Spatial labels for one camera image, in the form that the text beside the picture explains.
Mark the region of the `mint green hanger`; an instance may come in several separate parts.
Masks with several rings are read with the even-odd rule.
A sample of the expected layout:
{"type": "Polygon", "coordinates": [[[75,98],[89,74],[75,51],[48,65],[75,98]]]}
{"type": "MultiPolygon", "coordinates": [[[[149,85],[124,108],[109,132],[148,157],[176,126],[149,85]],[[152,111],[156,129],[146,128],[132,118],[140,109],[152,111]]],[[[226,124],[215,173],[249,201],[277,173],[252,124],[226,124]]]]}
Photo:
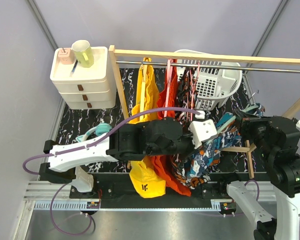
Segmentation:
{"type": "MultiPolygon", "coordinates": [[[[255,91],[255,92],[251,95],[251,97],[248,99],[248,103],[247,103],[246,107],[243,109],[244,112],[250,111],[250,110],[253,109],[253,106],[255,105],[255,103],[252,104],[252,103],[250,103],[250,101],[252,100],[252,98],[254,97],[254,95],[258,94],[259,92],[260,92],[260,90],[258,89],[257,91],[255,91]]],[[[235,117],[234,115],[231,116],[226,122],[224,122],[224,123],[217,129],[217,134],[219,135],[221,132],[223,132],[224,129],[226,129],[227,126],[228,126],[229,124],[231,124],[235,119],[236,119],[236,117],[235,117]]]]}

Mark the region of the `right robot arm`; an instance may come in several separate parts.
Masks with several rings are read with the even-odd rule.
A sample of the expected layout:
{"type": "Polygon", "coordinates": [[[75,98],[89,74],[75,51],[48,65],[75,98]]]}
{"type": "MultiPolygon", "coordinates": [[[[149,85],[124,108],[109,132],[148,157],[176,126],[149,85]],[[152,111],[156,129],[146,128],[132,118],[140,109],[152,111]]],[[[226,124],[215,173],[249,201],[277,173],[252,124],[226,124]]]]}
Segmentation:
{"type": "Polygon", "coordinates": [[[276,217],[258,203],[235,175],[217,185],[218,195],[231,197],[253,227],[256,240],[300,240],[300,131],[297,120],[282,116],[255,116],[235,111],[240,135],[261,153],[276,198],[276,217]]]}

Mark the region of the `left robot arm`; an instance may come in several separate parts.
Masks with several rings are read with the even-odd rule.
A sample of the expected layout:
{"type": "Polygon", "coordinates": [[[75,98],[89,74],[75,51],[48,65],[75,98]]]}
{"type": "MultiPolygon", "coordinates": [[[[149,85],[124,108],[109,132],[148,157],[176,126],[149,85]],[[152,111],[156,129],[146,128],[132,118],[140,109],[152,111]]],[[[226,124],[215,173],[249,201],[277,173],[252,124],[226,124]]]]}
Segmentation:
{"type": "Polygon", "coordinates": [[[202,146],[200,122],[182,126],[171,117],[137,124],[117,126],[104,133],[70,145],[54,145],[46,163],[39,168],[42,180],[53,184],[71,184],[87,198],[98,193],[92,175],[83,165],[95,162],[141,161],[146,156],[179,154],[187,157],[202,146]]]}

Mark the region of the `blue patterned shorts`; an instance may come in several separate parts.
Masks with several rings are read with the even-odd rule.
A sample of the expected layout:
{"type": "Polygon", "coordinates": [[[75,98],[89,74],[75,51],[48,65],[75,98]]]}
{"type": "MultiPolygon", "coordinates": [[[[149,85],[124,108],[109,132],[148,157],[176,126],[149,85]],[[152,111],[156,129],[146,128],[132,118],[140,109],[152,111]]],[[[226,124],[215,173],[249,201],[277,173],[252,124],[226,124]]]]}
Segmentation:
{"type": "MultiPolygon", "coordinates": [[[[226,112],[215,125],[216,130],[234,115],[234,112],[226,112]]],[[[208,168],[219,163],[220,152],[225,148],[238,145],[241,140],[242,137],[234,120],[214,139],[205,142],[200,151],[190,157],[190,162],[186,164],[188,169],[184,171],[184,185],[190,189],[194,189],[197,185],[209,181],[209,177],[206,176],[208,168]]]]}

